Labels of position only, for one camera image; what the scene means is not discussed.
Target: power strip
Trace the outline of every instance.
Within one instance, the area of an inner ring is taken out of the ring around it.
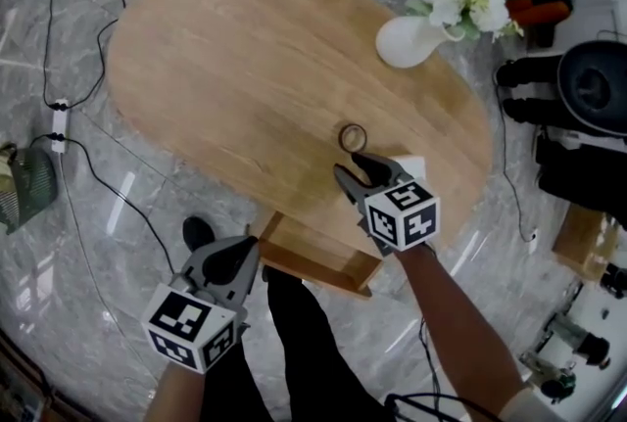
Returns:
[[[68,104],[68,100],[61,98],[56,101],[58,104]],[[52,116],[52,132],[68,138],[68,115],[70,111],[55,111]],[[68,142],[52,142],[52,152],[64,154],[68,150]]]

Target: marble floor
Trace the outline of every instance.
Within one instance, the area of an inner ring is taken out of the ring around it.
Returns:
[[[405,0],[379,0],[397,12]],[[2,0],[0,141],[27,145],[51,127],[42,104],[42,59],[48,0]],[[76,100],[100,73],[96,33],[121,12],[120,0],[55,0],[50,37],[49,97]],[[521,352],[572,280],[550,251],[566,204],[534,186],[530,126],[507,122],[507,169],[518,188],[523,229],[540,229],[532,255],[517,230],[517,211],[502,176],[502,129],[491,72],[523,54],[516,41],[444,45],[440,53],[484,101],[495,134],[494,169],[474,216],[442,263],[495,326]],[[149,214],[175,267],[187,257],[185,216],[207,217],[220,236],[241,233],[256,204],[155,148],[117,113],[105,82],[72,111],[72,137],[89,150],[97,172]],[[135,421],[150,402],[165,364],[151,352],[138,318],[159,281],[169,280],[163,252],[143,220],[127,207],[112,220],[117,198],[96,183],[84,155],[70,148],[60,196],[16,234],[0,234],[0,327],[36,361],[49,381],[105,420]],[[77,222],[72,216],[71,203]],[[408,393],[428,382],[417,340],[420,313],[393,259],[372,281],[368,302],[312,286],[328,312],[338,345],[369,391]],[[248,300],[252,328],[246,354],[276,420],[289,419],[283,354],[267,310],[264,284]]]

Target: black shoe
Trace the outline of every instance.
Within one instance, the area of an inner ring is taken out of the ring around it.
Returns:
[[[216,240],[214,229],[202,218],[190,216],[183,222],[183,240],[190,252],[194,253],[201,247]]]
[[[513,61],[506,60],[504,64],[492,72],[492,81],[497,86],[515,88],[520,82],[518,82],[516,70],[512,66]]]
[[[287,283],[302,283],[303,280],[292,276],[291,274],[287,274],[281,270],[275,269],[274,267],[270,267],[268,265],[264,265],[262,269],[262,281],[267,283],[270,279],[273,281],[283,281]]]

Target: white sleeve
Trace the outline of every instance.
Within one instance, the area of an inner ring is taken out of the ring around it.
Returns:
[[[514,396],[499,418],[504,422],[564,422],[531,389],[524,389]]]

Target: white vase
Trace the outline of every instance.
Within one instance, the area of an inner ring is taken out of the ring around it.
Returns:
[[[444,41],[461,41],[425,17],[396,17],[376,34],[376,51],[392,67],[407,69],[424,62]]]

